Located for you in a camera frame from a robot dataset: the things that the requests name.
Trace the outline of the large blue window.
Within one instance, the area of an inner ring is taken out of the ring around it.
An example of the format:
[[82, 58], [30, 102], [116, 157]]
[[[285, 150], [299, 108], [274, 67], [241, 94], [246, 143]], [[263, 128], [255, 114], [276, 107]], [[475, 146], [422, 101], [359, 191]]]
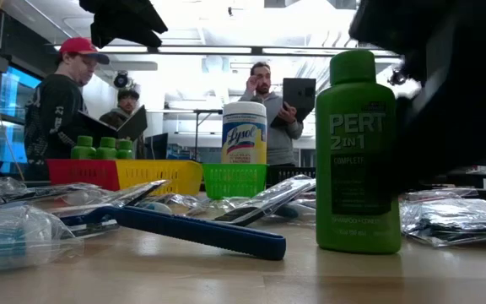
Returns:
[[17, 176], [25, 171], [25, 102], [40, 80], [9, 67], [0, 73], [0, 172]]

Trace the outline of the blue disposable razor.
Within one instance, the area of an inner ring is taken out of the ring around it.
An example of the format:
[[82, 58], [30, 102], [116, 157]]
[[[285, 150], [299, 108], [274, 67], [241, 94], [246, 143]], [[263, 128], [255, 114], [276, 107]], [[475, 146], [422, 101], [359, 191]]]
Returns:
[[106, 216], [126, 228], [241, 252], [266, 260], [281, 260], [286, 252], [286, 239], [277, 234], [132, 206], [100, 207], [87, 214], [62, 217], [61, 221], [69, 226], [85, 225], [100, 222]]

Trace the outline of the black computer monitor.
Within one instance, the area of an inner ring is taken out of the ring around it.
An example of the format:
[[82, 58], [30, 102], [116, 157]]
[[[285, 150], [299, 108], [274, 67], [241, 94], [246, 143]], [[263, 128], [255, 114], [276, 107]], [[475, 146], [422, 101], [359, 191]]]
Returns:
[[165, 160], [167, 156], [168, 134], [162, 133], [144, 140], [147, 160]]

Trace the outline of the black plastic basket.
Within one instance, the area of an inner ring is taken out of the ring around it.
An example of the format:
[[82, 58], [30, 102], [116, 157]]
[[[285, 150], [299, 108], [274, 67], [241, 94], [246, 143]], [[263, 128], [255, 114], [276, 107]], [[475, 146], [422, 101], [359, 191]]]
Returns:
[[266, 188], [272, 187], [286, 179], [298, 175], [305, 175], [311, 178], [315, 178], [316, 168], [296, 166], [269, 166], [267, 168]]

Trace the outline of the yellow plastic basket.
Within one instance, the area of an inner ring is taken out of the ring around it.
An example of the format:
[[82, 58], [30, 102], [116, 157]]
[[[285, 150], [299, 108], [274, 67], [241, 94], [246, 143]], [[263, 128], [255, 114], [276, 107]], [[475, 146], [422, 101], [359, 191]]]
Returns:
[[197, 195], [203, 178], [202, 165], [191, 160], [117, 160], [116, 169], [120, 189], [166, 180], [154, 195]]

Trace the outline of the black tablet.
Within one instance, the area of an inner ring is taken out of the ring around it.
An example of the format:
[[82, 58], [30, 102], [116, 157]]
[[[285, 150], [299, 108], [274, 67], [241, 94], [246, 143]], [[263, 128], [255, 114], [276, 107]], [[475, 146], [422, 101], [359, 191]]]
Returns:
[[[270, 97], [280, 99], [280, 102], [272, 106], [267, 113], [268, 126], [280, 128], [288, 126], [291, 122], [303, 122], [314, 110], [316, 98], [316, 80], [303, 78], [284, 78], [282, 94], [271, 93]], [[294, 119], [286, 121], [278, 113], [281, 109], [289, 111], [295, 109]]]

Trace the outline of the Lysol wipes canister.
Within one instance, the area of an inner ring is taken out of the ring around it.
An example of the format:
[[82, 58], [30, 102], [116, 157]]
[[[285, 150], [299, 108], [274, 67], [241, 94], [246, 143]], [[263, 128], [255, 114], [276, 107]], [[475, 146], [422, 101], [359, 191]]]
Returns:
[[237, 101], [224, 106], [221, 162], [267, 163], [267, 113], [263, 104]]

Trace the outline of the green Pert shampoo bottle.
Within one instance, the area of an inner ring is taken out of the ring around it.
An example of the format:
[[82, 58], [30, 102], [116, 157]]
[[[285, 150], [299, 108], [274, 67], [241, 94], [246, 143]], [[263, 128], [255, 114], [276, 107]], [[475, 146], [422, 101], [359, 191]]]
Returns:
[[316, 242], [319, 247], [391, 254], [400, 215], [382, 170], [396, 135], [395, 96], [377, 84], [375, 56], [350, 50], [330, 61], [330, 86], [316, 97]]
[[131, 160], [133, 158], [132, 141], [121, 139], [117, 143], [116, 158], [118, 160]]
[[76, 145], [71, 150], [71, 158], [75, 160], [91, 160], [96, 155], [93, 147], [93, 138], [90, 136], [78, 136]]
[[100, 146], [95, 152], [95, 158], [97, 160], [115, 160], [116, 154], [116, 139], [111, 137], [101, 137]]

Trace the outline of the black laptop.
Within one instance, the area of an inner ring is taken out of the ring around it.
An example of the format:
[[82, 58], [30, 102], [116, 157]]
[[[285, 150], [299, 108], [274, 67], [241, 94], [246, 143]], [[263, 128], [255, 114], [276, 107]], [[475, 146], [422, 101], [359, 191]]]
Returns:
[[91, 129], [96, 137], [111, 137], [116, 139], [139, 138], [146, 130], [147, 117], [145, 106], [140, 106], [120, 127], [115, 128], [101, 120], [95, 119], [83, 111], [79, 111], [79, 116], [85, 125]]

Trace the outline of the person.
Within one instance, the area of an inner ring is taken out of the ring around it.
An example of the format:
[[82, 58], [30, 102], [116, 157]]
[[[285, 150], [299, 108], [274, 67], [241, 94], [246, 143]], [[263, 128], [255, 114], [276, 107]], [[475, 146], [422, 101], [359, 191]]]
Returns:
[[[119, 90], [116, 107], [103, 114], [100, 117], [100, 120], [114, 128], [120, 127], [136, 110], [138, 100], [139, 93], [136, 90]], [[146, 157], [146, 149], [142, 134], [133, 141], [133, 152], [135, 159], [144, 159]]]
[[257, 62], [251, 67], [239, 101], [254, 101], [266, 107], [267, 163], [270, 166], [296, 166], [293, 141], [301, 137], [303, 122], [296, 119], [297, 110], [270, 88], [271, 68], [265, 62]]
[[95, 135], [81, 117], [88, 111], [82, 88], [98, 64], [109, 62], [88, 38], [69, 38], [62, 43], [56, 71], [35, 87], [25, 104], [26, 180], [47, 181], [47, 159], [68, 159], [79, 136]]

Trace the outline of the green plastic basket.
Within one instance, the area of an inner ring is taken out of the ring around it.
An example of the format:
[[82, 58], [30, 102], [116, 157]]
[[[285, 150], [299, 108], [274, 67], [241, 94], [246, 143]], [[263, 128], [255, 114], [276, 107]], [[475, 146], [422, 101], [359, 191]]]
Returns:
[[267, 165], [203, 164], [206, 194], [211, 199], [254, 197], [264, 190]]

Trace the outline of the red plastic basket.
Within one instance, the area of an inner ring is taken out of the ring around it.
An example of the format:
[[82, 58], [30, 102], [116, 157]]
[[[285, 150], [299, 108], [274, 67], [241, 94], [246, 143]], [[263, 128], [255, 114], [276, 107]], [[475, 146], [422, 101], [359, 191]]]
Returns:
[[120, 189], [114, 160], [49, 159], [47, 165], [52, 185], [84, 182], [105, 190]]

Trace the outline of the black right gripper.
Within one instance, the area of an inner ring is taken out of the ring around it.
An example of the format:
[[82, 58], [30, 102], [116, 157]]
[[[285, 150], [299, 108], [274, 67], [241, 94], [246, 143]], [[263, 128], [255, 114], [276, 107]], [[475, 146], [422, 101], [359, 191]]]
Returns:
[[397, 100], [395, 192], [486, 158], [486, 57], [467, 59], [486, 53], [486, 0], [361, 0], [349, 34], [422, 84]]

